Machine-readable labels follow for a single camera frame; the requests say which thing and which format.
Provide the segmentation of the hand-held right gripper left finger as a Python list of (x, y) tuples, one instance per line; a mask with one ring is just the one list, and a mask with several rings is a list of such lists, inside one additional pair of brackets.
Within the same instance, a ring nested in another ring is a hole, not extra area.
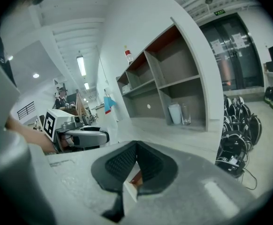
[(125, 142), (99, 149), (45, 155), (32, 145), (32, 165), (56, 225), (113, 225), (103, 214), (113, 208), (117, 195), (103, 190), (91, 174), (99, 157), (126, 145)]

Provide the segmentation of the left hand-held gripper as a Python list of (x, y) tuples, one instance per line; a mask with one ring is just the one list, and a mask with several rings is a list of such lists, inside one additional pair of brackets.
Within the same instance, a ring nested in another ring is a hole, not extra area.
[(57, 109), (47, 110), (43, 130), (58, 153), (64, 152), (62, 135), (70, 137), (72, 146), (78, 148), (96, 147), (110, 141), (108, 132), (101, 131), (99, 127), (84, 126), (79, 116)]

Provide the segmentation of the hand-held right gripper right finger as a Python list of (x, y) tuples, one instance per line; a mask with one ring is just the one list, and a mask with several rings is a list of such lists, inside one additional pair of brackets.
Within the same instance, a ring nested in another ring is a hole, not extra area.
[(256, 199), (239, 181), (195, 154), (139, 141), (143, 184), (126, 225), (245, 223)]

